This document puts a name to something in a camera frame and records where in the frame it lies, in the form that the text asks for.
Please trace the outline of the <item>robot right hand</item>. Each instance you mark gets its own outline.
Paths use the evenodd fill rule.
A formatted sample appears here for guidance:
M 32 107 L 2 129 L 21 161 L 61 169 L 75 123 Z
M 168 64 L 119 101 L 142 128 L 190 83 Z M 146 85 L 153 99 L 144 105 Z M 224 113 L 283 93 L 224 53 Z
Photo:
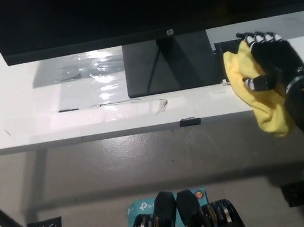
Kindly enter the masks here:
M 236 37 L 248 45 L 255 62 L 263 71 L 255 78 L 243 78 L 250 90 L 266 91 L 280 86 L 287 90 L 304 78 L 304 62 L 296 50 L 275 32 L 244 32 Z

